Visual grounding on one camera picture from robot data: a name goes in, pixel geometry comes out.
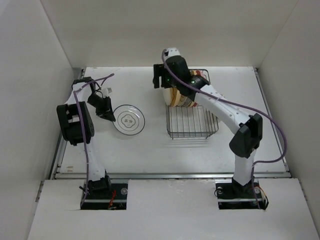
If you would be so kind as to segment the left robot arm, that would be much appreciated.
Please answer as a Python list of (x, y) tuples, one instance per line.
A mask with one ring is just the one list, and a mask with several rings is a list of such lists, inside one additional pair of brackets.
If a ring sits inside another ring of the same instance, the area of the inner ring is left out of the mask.
[(94, 153), (95, 127), (88, 105), (94, 108), (97, 117), (115, 122), (111, 98), (102, 89), (102, 84), (108, 78), (94, 80), (83, 77), (72, 82), (71, 94), (68, 100), (56, 107), (57, 117), (62, 137), (79, 151), (84, 152), (86, 164), (86, 180), (82, 188), (84, 196), (107, 198), (111, 195), (112, 184), (107, 170)]

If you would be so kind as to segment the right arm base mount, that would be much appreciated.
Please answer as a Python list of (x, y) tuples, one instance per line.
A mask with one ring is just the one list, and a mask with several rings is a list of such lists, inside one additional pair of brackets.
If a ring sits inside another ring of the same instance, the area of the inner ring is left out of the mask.
[(268, 197), (258, 182), (254, 187), (249, 182), (245, 186), (236, 182), (217, 181), (214, 195), (220, 210), (266, 210), (269, 206)]

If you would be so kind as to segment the pink plate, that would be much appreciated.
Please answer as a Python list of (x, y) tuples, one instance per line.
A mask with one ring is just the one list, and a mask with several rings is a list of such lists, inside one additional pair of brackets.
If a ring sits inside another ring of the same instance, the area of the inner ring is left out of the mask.
[(203, 73), (202, 71), (196, 70), (195, 72), (196, 72), (196, 75), (197, 75), (197, 76), (201, 76), (201, 77), (204, 78), (205, 80), (207, 79), (207, 77), (204, 75), (204, 73)]

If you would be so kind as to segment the white plate with dark rim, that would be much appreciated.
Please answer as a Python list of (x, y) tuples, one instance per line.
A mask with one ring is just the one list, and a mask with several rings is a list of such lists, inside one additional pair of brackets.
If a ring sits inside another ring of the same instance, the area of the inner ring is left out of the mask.
[(113, 115), (115, 117), (113, 126), (126, 136), (138, 135), (145, 128), (144, 114), (133, 105), (120, 105), (113, 111)]

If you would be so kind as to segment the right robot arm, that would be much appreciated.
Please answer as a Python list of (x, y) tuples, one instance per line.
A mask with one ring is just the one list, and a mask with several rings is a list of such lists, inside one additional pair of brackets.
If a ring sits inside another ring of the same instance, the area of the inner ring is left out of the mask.
[(174, 88), (191, 101), (203, 106), (233, 133), (229, 148), (235, 156), (231, 190), (236, 198), (254, 195), (253, 163), (263, 137), (263, 119), (259, 113), (248, 114), (226, 100), (201, 75), (192, 74), (180, 55), (165, 57), (153, 65), (154, 88)]

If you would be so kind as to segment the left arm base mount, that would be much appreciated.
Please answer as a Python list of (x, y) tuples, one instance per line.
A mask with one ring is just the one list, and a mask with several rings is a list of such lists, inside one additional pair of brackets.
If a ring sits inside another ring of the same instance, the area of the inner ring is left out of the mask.
[(111, 184), (111, 190), (105, 192), (82, 194), (81, 210), (126, 210), (128, 197), (128, 182)]

